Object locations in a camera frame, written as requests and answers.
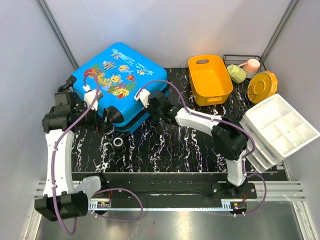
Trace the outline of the yellow plate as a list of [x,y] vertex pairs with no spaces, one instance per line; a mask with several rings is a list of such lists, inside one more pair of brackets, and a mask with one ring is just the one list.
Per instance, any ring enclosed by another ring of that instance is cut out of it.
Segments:
[[253,104],[258,104],[276,94],[278,79],[271,71],[256,74],[248,84],[247,96]]

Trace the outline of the pink cup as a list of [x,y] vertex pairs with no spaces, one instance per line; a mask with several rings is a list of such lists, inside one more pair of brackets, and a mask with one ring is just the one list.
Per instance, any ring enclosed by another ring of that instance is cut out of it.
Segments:
[[251,58],[238,66],[244,70],[247,79],[252,79],[260,69],[261,64],[257,59]]

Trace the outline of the aluminium rail frame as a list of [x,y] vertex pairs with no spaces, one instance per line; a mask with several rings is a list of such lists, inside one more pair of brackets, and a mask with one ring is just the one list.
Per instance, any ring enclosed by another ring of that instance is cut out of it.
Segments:
[[251,174],[241,186],[225,181],[131,181],[113,182],[88,176],[67,185],[41,181],[34,209],[49,221],[102,216],[109,212],[212,212],[245,217],[255,213],[249,202],[258,202],[259,211],[266,202],[291,203],[299,216],[303,237],[317,239],[318,234],[304,205],[300,184],[296,181],[266,181]]

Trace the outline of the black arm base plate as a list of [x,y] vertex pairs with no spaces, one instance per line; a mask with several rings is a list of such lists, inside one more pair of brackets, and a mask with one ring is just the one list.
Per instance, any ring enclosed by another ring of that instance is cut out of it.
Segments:
[[113,209],[220,208],[221,200],[257,199],[253,183],[236,187],[226,173],[100,173]]

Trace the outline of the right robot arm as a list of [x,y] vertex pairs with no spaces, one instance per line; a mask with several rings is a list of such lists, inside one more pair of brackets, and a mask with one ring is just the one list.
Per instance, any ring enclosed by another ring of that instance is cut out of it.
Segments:
[[244,159],[248,137],[235,117],[204,114],[180,104],[171,104],[159,90],[150,93],[144,89],[138,98],[152,117],[160,118],[167,124],[192,128],[211,136],[214,151],[223,157],[227,164],[228,195],[236,199],[244,194],[247,181]]

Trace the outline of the orange plastic basket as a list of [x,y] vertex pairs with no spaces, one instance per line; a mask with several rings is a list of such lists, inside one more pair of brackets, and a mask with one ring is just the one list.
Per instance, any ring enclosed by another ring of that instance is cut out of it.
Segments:
[[221,105],[233,91],[232,80],[221,57],[214,54],[188,60],[189,82],[199,106]]

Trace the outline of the blue fish-print suitcase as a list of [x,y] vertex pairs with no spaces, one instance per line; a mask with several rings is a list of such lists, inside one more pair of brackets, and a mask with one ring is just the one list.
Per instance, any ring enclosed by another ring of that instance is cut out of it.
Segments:
[[84,99],[83,86],[96,88],[97,77],[103,97],[98,101],[98,114],[103,117],[104,109],[109,108],[112,130],[119,133],[112,143],[121,149],[125,138],[139,128],[150,116],[141,102],[134,99],[141,87],[150,93],[161,91],[169,95],[167,71],[139,52],[117,42],[74,71],[59,92],[69,87]]

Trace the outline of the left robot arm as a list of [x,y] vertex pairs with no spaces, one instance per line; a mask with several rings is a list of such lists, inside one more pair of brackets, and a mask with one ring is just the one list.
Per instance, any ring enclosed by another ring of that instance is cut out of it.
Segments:
[[34,203],[35,210],[51,222],[85,216],[90,199],[108,193],[102,173],[83,178],[78,186],[72,179],[72,145],[74,130],[68,127],[85,112],[87,104],[71,91],[57,92],[55,105],[42,119],[47,143],[47,175],[43,197]]

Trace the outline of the green cup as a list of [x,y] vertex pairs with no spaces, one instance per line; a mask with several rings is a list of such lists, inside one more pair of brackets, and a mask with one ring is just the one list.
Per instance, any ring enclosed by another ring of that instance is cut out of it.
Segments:
[[246,72],[239,66],[231,64],[227,67],[230,78],[237,84],[242,83],[246,79]]

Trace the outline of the white drawer organizer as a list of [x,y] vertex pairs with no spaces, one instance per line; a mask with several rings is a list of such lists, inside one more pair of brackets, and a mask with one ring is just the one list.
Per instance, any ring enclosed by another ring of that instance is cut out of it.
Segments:
[[246,111],[240,124],[255,142],[247,159],[260,174],[320,136],[278,93]]

